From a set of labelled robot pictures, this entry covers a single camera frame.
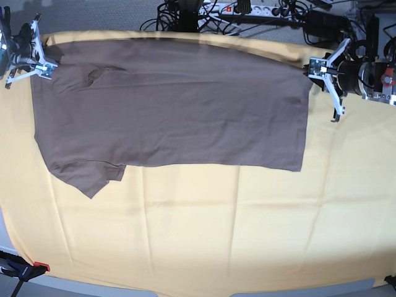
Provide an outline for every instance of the power strip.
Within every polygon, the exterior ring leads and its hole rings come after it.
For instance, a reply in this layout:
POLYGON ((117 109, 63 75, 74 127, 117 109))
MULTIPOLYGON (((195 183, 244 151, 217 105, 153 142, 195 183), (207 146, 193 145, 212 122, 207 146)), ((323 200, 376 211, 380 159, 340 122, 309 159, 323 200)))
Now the power strip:
POLYGON ((262 24, 266 21, 269 25, 300 27, 304 23, 291 19, 291 12, 286 8, 275 6, 252 5, 249 14, 240 14, 236 11, 235 4, 217 4, 218 16, 229 22, 242 22, 250 24, 262 24))

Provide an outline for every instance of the brown t-shirt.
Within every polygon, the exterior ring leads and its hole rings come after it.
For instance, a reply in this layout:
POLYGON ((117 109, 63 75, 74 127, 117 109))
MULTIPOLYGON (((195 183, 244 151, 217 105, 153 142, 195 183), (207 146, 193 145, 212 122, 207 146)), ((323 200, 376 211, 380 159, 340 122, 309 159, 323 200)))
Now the brown t-shirt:
POLYGON ((311 81, 278 61, 195 43, 51 46, 32 77, 36 141, 56 177, 93 197, 126 165, 301 170, 311 81))

